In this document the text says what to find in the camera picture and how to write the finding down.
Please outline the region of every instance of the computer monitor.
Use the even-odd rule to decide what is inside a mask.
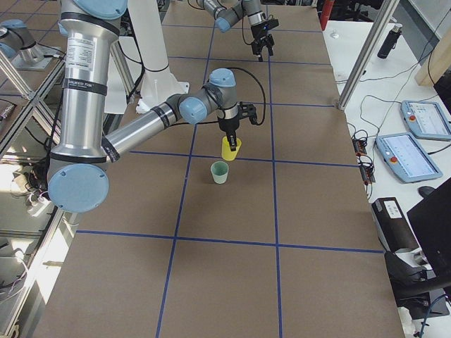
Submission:
[[[451,178],[407,212],[418,242],[442,287],[451,294]]]
[[[407,211],[407,217],[433,271],[413,268],[390,252],[385,262],[397,305],[419,319],[443,290],[451,294],[451,179]],[[431,317],[447,314],[442,299]]]

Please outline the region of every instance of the plastic cup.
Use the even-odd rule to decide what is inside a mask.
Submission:
[[[221,157],[226,161],[233,161],[238,155],[241,147],[241,140],[237,138],[237,150],[231,151],[230,145],[228,143],[227,137],[223,137],[223,144],[221,148]]]
[[[218,161],[213,163],[210,171],[215,183],[223,184],[226,182],[228,175],[228,164],[226,162]]]

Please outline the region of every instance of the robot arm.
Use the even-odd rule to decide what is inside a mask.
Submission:
[[[252,122],[254,108],[237,103],[231,70],[213,71],[194,94],[174,94],[140,118],[102,134],[111,44],[118,38],[125,0],[62,1],[61,25],[68,35],[61,109],[60,143],[50,153],[47,173],[51,200],[63,210],[84,213],[104,201],[109,190],[106,167],[121,154],[173,125],[179,119],[196,124],[217,111],[218,124],[237,147],[241,118]]]
[[[239,127],[239,104],[235,77],[231,70],[214,70],[207,82],[194,94],[176,94],[153,107],[148,113],[111,134],[103,145],[111,161],[117,161],[121,154],[155,136],[183,118],[190,124],[203,121],[209,114],[218,112],[218,123],[226,132],[231,150],[236,149],[235,131]]]
[[[247,15],[254,37],[251,43],[252,53],[259,58],[259,61],[263,61],[261,51],[264,47],[268,49],[270,56],[273,55],[274,39],[268,31],[277,27],[279,22],[277,19],[266,18],[261,10],[260,0],[241,0],[229,9],[221,5],[218,0],[197,0],[197,4],[213,16],[215,26],[222,33],[229,31]]]
[[[235,77],[231,70],[220,68],[210,74],[209,82],[195,94],[175,94],[153,107],[148,113],[103,137],[98,149],[110,162],[135,148],[150,137],[170,127],[179,119],[196,124],[210,113],[218,111],[218,123],[236,150],[235,131],[240,122]],[[64,126],[65,132],[77,134],[76,127]],[[104,172],[105,163],[86,161],[86,158],[59,158],[58,148],[68,147],[61,142],[52,149],[49,170],[49,196],[60,208],[70,212],[87,212],[96,208],[109,190]]]
[[[30,65],[44,59],[41,48],[21,20],[12,19],[0,23],[0,49],[7,58],[20,53],[22,59]]]

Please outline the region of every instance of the cardboard work surface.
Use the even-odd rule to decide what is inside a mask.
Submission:
[[[223,185],[210,174],[217,125],[171,127],[114,163],[34,337],[404,336],[316,10],[263,9],[280,26],[259,63],[240,24],[221,34],[207,13],[171,3],[172,73],[195,92],[215,68],[251,71],[266,121],[241,122]],[[235,76],[262,118],[258,86]]]

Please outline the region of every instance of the yellow cup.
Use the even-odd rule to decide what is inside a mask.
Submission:
[[[227,137],[223,137],[223,146],[221,149],[221,156],[226,161],[233,161],[235,160],[235,157],[237,157],[238,151],[241,147],[241,140],[237,138],[237,150],[231,151],[230,145],[228,143]]]

